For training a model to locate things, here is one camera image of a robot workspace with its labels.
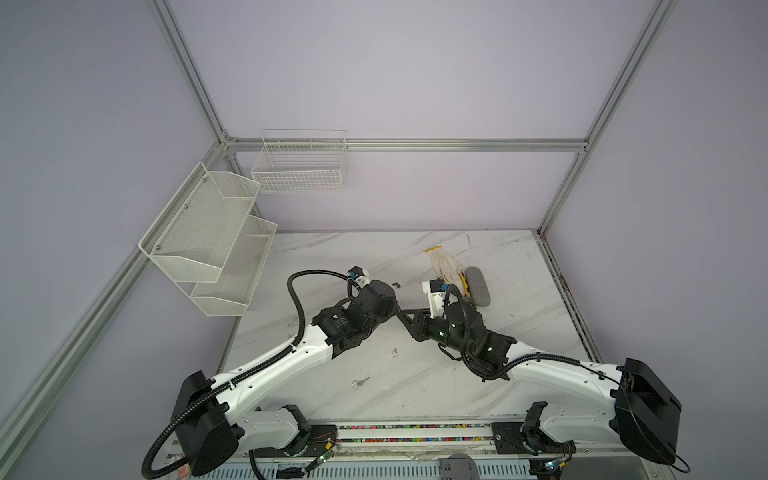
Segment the grey fabric oval case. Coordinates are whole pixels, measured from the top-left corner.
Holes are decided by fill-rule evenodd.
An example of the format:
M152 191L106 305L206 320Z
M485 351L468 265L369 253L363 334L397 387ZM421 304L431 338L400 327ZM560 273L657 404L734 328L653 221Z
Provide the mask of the grey fabric oval case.
M464 270L468 296L476 307L488 307L491 295L483 272L476 266Z

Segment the aluminium frame profile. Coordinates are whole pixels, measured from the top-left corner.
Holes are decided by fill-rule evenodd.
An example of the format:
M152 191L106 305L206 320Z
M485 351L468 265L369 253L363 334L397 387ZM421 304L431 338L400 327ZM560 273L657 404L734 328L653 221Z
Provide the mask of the aluminium frame profile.
M210 97L194 64L172 6L167 1L151 1L150 11L157 20L160 31L177 62L181 74L189 86L196 105L213 133L214 141L203 158L204 166L216 165L226 160L231 167L237 151L253 151L261 148L256 139L228 138L215 114ZM478 139L352 139L347 146L352 152L554 152L575 153L576 157L567 170L562 184L547 208L536 234L547 232L578 177L591 158L618 106L624 99L637 72L647 58L649 50L674 11L673 1L657 1L634 41L619 74L613 82L600 110L584 139L535 139L535 138L478 138ZM16 409L1 427L1 476L11 475L30 445L60 403L80 366L106 332L116 310L121 306L129 290L149 262L147 254L134 249L113 279L107 284L95 303L89 308L72 334L32 384Z

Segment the white knit work glove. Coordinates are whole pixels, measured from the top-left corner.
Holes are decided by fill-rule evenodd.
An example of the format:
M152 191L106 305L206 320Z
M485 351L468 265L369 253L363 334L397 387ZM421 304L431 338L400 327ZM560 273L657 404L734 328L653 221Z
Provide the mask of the white knit work glove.
M462 266L451 254L445 251L442 246L430 248L426 254L434 272L445 284L453 284L463 290L459 277Z

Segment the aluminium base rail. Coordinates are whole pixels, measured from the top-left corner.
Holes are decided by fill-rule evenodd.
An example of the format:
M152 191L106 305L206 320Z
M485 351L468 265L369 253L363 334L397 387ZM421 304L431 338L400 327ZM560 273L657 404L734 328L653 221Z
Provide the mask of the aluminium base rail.
M670 479L671 470L620 445L576 443L533 455L521 420L318 421L295 457L237 453L209 479L284 479L316 461L308 479Z

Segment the white mesh lower shelf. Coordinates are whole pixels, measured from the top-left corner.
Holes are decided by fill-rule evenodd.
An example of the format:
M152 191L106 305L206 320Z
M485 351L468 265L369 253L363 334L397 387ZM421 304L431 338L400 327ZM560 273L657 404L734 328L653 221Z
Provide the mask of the white mesh lower shelf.
M272 246L277 224L253 215L246 217L216 283L199 283L191 300L207 317L240 317L253 299Z

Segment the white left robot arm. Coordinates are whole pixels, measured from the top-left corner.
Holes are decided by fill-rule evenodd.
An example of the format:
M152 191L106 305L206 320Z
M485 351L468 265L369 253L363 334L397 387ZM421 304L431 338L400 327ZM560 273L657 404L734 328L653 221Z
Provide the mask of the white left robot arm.
M312 427L295 405L264 411L259 404L289 380L359 346L394 317L394 290L379 280L346 280L348 292L336 304L306 318L295 289L295 337L233 370L212 377L188 376L180 387L170 422L151 445L141 466L146 479L182 467L206 475L237 453L275 449L289 456L305 450Z

